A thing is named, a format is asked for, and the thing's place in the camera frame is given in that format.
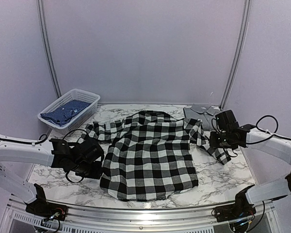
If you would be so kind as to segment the black white plaid shirt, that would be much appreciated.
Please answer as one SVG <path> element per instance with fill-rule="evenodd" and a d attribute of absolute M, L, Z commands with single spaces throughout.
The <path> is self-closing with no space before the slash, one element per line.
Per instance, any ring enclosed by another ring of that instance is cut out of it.
<path fill-rule="evenodd" d="M 110 123 L 88 124 L 80 140 L 108 143 L 100 188 L 122 201 L 164 200 L 198 186 L 190 154 L 195 144 L 225 165 L 230 155 L 210 146 L 198 119 L 140 111 Z"/>

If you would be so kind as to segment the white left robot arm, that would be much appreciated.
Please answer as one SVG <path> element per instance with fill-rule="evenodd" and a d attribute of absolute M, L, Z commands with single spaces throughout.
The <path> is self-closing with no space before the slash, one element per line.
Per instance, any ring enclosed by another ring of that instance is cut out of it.
<path fill-rule="evenodd" d="M 56 138 L 28 140 L 0 134 L 0 187 L 22 199 L 29 209 L 48 216 L 52 209 L 43 188 L 10 172 L 2 162 L 39 164 L 61 168 L 66 175 L 74 172 L 83 179 L 99 179 L 103 159 L 103 149 L 88 134 L 81 143 Z"/>

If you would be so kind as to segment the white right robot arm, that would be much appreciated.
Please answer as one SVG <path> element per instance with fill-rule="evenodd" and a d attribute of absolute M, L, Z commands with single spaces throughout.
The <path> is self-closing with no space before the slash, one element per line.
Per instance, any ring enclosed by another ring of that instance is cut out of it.
<path fill-rule="evenodd" d="M 210 133 L 210 146 L 235 150 L 239 147 L 262 151 L 291 165 L 291 138 L 264 130 L 258 124 L 240 126 L 231 110 L 215 116 L 217 130 Z M 232 205 L 215 208 L 218 217 L 242 217 L 254 212 L 254 205 L 265 200 L 279 200 L 291 196 L 291 171 L 284 178 L 249 186 L 235 196 Z"/>

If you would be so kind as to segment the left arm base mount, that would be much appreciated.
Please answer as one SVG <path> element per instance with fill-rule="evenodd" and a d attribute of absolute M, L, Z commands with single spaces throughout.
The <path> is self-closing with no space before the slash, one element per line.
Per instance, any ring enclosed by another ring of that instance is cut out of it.
<path fill-rule="evenodd" d="M 48 201 L 36 200 L 30 204 L 26 204 L 26 212 L 41 216 L 47 220 L 64 221 L 66 218 L 68 207 L 66 205 L 56 204 Z"/>

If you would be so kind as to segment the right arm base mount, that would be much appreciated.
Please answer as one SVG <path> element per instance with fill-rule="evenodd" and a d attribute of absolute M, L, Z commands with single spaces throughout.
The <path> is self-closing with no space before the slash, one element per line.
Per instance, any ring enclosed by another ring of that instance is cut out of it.
<path fill-rule="evenodd" d="M 216 206 L 211 212 L 217 222 L 232 221 L 239 218 L 252 216 L 255 213 L 256 209 L 253 205 L 237 207 L 236 204 Z"/>

